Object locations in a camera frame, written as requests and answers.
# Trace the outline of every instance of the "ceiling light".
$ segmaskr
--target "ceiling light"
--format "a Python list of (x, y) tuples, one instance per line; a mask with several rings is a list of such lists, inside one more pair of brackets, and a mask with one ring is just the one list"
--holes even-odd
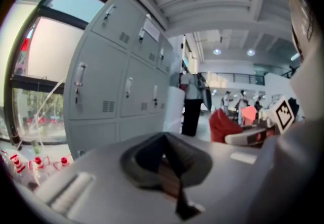
[(218, 50), (218, 49), (216, 49), (216, 50), (214, 50), (214, 51), (213, 51), (213, 53), (214, 53), (215, 55), (220, 55), (220, 54), (222, 53), (222, 51), (221, 51), (221, 50)]
[(255, 54), (255, 51), (254, 51), (254, 50), (249, 50), (249, 51), (248, 51), (248, 55), (249, 55), (249, 56), (254, 56), (254, 54)]
[(295, 59), (299, 58), (299, 53), (296, 53), (292, 56), (291, 60), (294, 61)]

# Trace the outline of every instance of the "locker vent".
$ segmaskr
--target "locker vent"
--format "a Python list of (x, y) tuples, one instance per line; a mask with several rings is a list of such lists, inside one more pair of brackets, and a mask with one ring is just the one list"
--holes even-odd
[(102, 112), (103, 113), (112, 113), (115, 109), (114, 101), (103, 101), (102, 103)]
[(120, 37), (119, 37), (119, 39), (120, 39), (121, 41), (124, 41), (124, 38), (125, 38), (125, 33), (122, 32), (121, 35), (120, 35)]
[(153, 53), (150, 53), (150, 56), (148, 57), (149, 60), (154, 61), (155, 55)]
[(146, 111), (146, 110), (147, 110), (147, 103), (142, 103), (141, 111)]
[(126, 37), (125, 37), (125, 40), (124, 40), (124, 43), (128, 44), (128, 41), (130, 40), (130, 36), (126, 34)]

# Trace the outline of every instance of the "locker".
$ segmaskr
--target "locker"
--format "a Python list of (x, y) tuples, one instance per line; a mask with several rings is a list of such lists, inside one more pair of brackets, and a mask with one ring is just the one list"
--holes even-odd
[(169, 77), (161, 71), (156, 71), (154, 75), (153, 98), (150, 112), (161, 113), (165, 111), (169, 90)]
[(159, 132), (163, 129), (163, 115), (149, 115), (137, 119), (128, 119), (120, 123), (120, 140), (125, 141), (139, 135)]
[(122, 94), (121, 117), (149, 112), (149, 105), (153, 100), (153, 77), (153, 69), (135, 58), (130, 58)]
[(157, 68), (169, 75), (172, 60), (174, 59), (173, 48), (167, 39), (161, 36), (161, 45), (157, 58)]
[(128, 0), (113, 0), (92, 31), (127, 49), (142, 18), (142, 13)]
[(116, 142), (116, 123), (74, 121), (70, 130), (73, 146), (69, 143), (69, 148), (74, 158), (93, 148)]
[[(115, 118), (118, 90), (127, 55), (106, 39), (90, 34), (74, 68), (70, 94), (70, 119)], [(86, 65), (82, 86), (74, 84), (79, 63)]]
[(155, 66), (158, 56), (158, 47), (159, 43), (156, 42), (156, 40), (153, 39), (146, 31), (140, 28), (137, 36), (134, 39), (132, 52)]

